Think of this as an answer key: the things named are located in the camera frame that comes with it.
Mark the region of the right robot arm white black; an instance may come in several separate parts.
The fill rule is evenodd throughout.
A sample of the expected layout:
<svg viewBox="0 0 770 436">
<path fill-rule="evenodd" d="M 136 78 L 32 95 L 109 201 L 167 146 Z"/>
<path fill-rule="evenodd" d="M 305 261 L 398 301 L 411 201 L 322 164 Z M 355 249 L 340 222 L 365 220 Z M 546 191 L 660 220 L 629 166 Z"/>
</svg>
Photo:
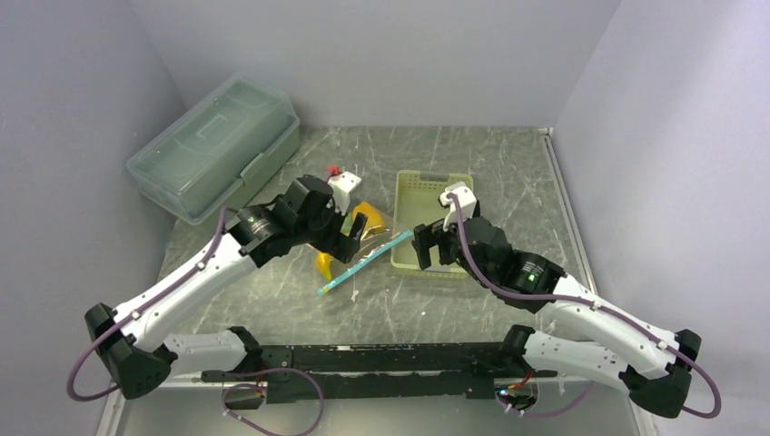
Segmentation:
<svg viewBox="0 0 770 436">
<path fill-rule="evenodd" d="M 640 408 L 673 419 L 685 411 L 692 362 L 701 337 L 688 329 L 671 332 L 629 315 L 592 293 L 561 266 L 517 250 L 504 231 L 483 217 L 462 225 L 441 220 L 414 229 L 412 246 L 419 267 L 439 263 L 461 266 L 480 286 L 505 304 L 550 317 L 590 338 L 559 340 L 522 326 L 512 327 L 500 353 L 505 373 L 529 370 L 568 372 L 606 384 L 628 395 Z"/>
</svg>

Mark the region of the yellow bananas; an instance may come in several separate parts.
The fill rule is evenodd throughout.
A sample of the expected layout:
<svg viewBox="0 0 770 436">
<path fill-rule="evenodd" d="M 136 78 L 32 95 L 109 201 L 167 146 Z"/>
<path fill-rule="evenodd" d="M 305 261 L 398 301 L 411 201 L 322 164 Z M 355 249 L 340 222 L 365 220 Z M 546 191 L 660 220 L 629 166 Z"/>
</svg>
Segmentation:
<svg viewBox="0 0 770 436">
<path fill-rule="evenodd" d="M 330 282 L 333 279 L 331 271 L 332 260 L 333 257 L 328 253 L 318 253 L 315 258 L 316 269 L 326 282 Z"/>
</svg>

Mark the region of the clear zip top bag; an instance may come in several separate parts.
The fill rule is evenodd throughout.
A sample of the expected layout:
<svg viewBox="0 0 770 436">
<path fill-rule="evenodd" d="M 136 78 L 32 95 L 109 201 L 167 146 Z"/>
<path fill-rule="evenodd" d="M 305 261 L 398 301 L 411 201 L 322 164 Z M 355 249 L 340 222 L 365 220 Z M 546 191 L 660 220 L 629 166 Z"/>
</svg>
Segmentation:
<svg viewBox="0 0 770 436">
<path fill-rule="evenodd" d="M 408 229 L 404 224 L 398 223 L 390 215 L 380 209 L 378 210 L 383 215 L 386 231 L 373 235 L 367 239 L 361 239 L 360 250 L 352 257 L 350 263 L 342 263 L 333 258 L 331 264 L 333 279 L 330 282 L 325 281 L 325 283 L 317 290 L 316 293 L 319 296 L 325 295 L 332 289 L 340 286 L 369 263 L 373 262 L 383 254 L 388 253 L 398 244 L 407 241 L 413 236 L 413 231 Z"/>
</svg>

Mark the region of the pale green perforated basket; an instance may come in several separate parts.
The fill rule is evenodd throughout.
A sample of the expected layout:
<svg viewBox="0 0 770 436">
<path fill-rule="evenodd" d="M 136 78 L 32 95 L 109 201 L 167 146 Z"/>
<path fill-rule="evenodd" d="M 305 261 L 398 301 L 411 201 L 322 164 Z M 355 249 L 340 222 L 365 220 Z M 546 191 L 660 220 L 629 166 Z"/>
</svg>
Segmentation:
<svg viewBox="0 0 770 436">
<path fill-rule="evenodd" d="M 463 182 L 473 187 L 472 176 L 465 173 L 434 173 L 417 170 L 400 170 L 396 177 L 394 218 L 399 224 L 412 230 L 419 224 L 443 221 L 446 210 L 439 204 L 439 195 L 445 188 Z M 438 279 L 465 279 L 467 273 L 457 265 L 440 265 L 438 249 L 430 250 L 431 266 L 419 268 L 417 254 L 411 239 L 400 243 L 390 252 L 390 263 L 397 273 Z"/>
</svg>

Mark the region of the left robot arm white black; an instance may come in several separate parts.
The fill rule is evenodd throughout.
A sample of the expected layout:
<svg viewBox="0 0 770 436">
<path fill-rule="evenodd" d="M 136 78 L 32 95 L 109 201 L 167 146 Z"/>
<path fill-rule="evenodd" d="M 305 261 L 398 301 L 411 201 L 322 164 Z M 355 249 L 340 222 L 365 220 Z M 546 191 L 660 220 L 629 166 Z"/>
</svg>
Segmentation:
<svg viewBox="0 0 770 436">
<path fill-rule="evenodd" d="M 216 334 L 178 335 L 174 328 L 227 286 L 293 247 L 310 245 L 348 263 L 368 221 L 356 213 L 348 231 L 352 193 L 361 179 L 344 172 L 326 180 L 305 174 L 273 200 L 225 207 L 212 239 L 174 272 L 112 308 L 98 303 L 84 316 L 96 353 L 125 399 L 140 398 L 167 378 L 219 371 L 240 382 L 263 369 L 263 349 L 243 327 Z"/>
</svg>

